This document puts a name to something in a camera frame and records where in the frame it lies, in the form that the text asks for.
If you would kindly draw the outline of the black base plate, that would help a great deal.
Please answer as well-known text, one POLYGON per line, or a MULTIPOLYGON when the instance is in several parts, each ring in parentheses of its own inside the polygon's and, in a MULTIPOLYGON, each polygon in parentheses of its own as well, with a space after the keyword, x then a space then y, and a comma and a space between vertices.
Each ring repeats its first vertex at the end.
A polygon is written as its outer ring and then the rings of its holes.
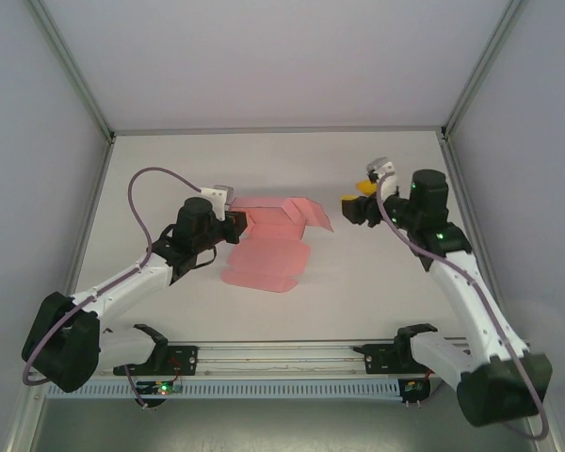
POLYGON ((158 359, 154 356, 142 364, 130 364, 131 376, 194 376, 198 362, 199 348, 196 346, 169 345, 158 359))
POLYGON ((432 369, 417 362, 410 347, 394 344, 364 344, 352 348, 363 357, 364 370, 368 375, 429 374, 437 376, 432 369))

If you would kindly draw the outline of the aluminium back rail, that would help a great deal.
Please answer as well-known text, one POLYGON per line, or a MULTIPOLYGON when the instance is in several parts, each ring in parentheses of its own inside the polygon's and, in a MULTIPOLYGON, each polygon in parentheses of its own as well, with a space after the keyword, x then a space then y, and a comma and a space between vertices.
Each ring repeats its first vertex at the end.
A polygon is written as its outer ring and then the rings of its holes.
POLYGON ((220 128, 170 128, 128 129, 112 132, 113 137, 195 136, 195 135, 250 135, 250 134, 296 134, 328 132, 436 132, 443 126, 265 126, 265 127, 220 127, 220 128))

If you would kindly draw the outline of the aluminium side rail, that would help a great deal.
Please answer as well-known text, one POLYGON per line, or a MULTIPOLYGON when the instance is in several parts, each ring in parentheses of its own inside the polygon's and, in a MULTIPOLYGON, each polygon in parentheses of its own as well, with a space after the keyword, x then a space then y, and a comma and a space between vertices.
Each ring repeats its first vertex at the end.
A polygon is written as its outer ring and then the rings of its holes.
POLYGON ((73 247, 72 261, 66 275, 64 287, 60 290, 60 292, 64 296, 69 296, 70 294, 73 294, 75 292, 75 288, 79 280, 81 266, 83 265, 84 257, 86 254, 90 232, 100 201, 101 193, 103 191, 105 178, 113 154, 114 144, 114 138, 106 143, 105 152, 101 160, 100 167, 98 168, 98 172, 90 189, 89 199, 82 216, 81 228, 76 237, 73 247))
POLYGON ((476 216, 470 190, 467 186, 466 176, 463 174, 460 162, 451 140, 444 135, 439 137, 441 152, 444 158, 449 177, 454 188, 457 203, 460 209, 465 231, 472 243, 476 258, 481 270, 482 278, 487 284, 501 313, 503 313, 503 300, 495 278, 492 262, 488 253, 483 233, 476 216))

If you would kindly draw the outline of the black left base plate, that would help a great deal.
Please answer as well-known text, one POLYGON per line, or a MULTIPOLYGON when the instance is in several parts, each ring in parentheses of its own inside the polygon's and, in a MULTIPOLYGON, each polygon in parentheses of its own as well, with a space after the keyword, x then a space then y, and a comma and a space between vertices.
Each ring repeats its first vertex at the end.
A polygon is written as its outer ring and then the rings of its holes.
POLYGON ((154 356, 142 364, 130 364, 131 376, 194 376, 198 362, 199 348, 196 346, 169 345, 158 359, 154 356))

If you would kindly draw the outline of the pink paper box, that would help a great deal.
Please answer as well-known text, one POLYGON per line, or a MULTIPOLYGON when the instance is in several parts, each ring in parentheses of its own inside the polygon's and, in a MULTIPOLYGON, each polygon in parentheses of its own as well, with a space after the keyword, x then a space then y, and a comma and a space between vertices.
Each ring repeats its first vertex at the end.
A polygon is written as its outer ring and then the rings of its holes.
POLYGON ((294 289, 305 270, 311 248, 303 241, 307 227, 331 231, 321 204, 303 197, 241 197, 231 211, 248 222, 220 277, 224 283, 285 293, 294 289))

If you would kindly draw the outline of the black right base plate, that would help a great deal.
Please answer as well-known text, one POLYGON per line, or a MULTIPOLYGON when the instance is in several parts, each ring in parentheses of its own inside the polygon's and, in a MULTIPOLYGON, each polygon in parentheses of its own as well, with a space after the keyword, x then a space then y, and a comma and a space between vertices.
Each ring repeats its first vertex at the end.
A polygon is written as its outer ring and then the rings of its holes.
POLYGON ((394 344, 364 344, 352 348, 363 357, 364 370, 368 375, 429 374, 437 376, 432 369, 417 362, 410 347, 394 344))

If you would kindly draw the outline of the left circuit board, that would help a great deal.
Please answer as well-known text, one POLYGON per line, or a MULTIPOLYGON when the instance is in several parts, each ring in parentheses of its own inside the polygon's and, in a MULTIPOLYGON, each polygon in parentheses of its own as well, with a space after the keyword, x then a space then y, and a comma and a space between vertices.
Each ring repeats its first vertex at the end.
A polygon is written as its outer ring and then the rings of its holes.
POLYGON ((182 382, 176 380, 138 380, 135 382, 141 396, 167 396, 181 391, 182 382))

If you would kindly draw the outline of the aluminium frame leg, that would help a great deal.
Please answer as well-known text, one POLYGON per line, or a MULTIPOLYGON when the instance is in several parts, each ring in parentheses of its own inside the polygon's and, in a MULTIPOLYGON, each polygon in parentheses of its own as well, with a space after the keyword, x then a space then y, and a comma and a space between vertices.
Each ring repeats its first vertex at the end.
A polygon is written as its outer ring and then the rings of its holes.
POLYGON ((23 386, 21 388, 4 452, 31 451, 45 394, 45 386, 23 386))
POLYGON ((548 435, 540 441, 527 440, 530 452, 565 452, 565 442, 557 420, 551 389, 552 387, 549 387, 543 401, 548 421, 548 435))

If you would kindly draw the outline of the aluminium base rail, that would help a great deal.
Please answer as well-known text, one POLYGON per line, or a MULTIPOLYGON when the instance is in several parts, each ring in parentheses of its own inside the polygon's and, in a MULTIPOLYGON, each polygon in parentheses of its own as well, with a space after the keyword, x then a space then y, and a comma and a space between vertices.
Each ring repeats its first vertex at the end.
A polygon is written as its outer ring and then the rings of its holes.
MULTIPOLYGON (((394 344, 410 347, 413 358, 424 366, 437 370, 444 363, 457 368, 460 373, 472 372, 486 363, 506 361, 509 350, 517 358, 530 356, 531 351, 523 342, 504 343, 495 341, 486 356, 478 356, 472 348, 456 347, 436 332, 421 332, 410 338, 398 336, 394 341, 380 344, 394 344)), ((28 340, 22 351, 25 362, 23 382, 26 385, 42 385, 53 382, 65 391, 71 392, 85 384, 95 373, 101 371, 122 375, 130 364, 148 362, 152 356, 158 359, 170 343, 163 335, 137 325, 129 331, 109 331, 98 337, 50 339, 46 345, 28 340)), ((252 362, 265 362, 270 367, 279 364, 288 370, 293 363, 314 366, 335 361, 348 362, 363 357, 352 351, 356 346, 335 346, 332 344, 246 344, 198 347, 198 362, 207 362, 209 353, 218 352, 221 362, 238 363, 246 368, 252 362)))

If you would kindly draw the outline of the aluminium frame post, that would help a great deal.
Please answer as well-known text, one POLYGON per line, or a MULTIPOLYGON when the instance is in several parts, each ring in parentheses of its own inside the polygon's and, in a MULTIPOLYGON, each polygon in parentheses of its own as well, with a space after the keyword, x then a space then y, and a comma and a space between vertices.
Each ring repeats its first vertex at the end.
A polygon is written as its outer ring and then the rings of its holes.
POLYGON ((480 87, 486 80, 528 3, 529 0, 508 0, 474 68, 470 72, 457 101, 454 103, 448 118, 441 127, 441 134, 444 140, 449 140, 457 132, 471 103, 476 98, 480 87))
POLYGON ((91 92, 89 85, 77 64, 57 23, 44 0, 23 0, 33 20, 44 36, 48 46, 56 57, 62 71, 68 78, 73 91, 89 114, 92 122, 100 131, 104 140, 111 144, 115 133, 108 124, 104 112, 91 92))

